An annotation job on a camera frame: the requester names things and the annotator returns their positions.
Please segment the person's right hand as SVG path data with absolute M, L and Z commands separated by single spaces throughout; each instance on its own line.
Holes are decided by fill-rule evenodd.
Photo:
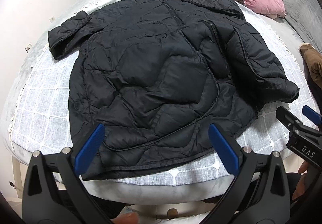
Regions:
M 307 175 L 308 167 L 309 167 L 309 163 L 306 161 L 303 161 L 303 163 L 301 164 L 301 166 L 298 169 L 298 174 L 300 174 L 301 177 L 300 177 L 300 179 L 297 183 L 296 189 L 293 193 L 293 197 L 292 197 L 293 201 L 298 199 L 300 196 L 302 196 L 304 194 L 304 192 L 306 191 L 306 186 L 305 186 L 304 181 L 305 181 L 305 178 Z

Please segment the person's left hand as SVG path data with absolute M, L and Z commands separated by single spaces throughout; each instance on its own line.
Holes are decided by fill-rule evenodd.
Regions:
M 131 212 L 131 213 L 120 215 L 112 219 L 111 221 L 113 222 L 113 224 L 138 224 L 139 217 L 137 213 Z

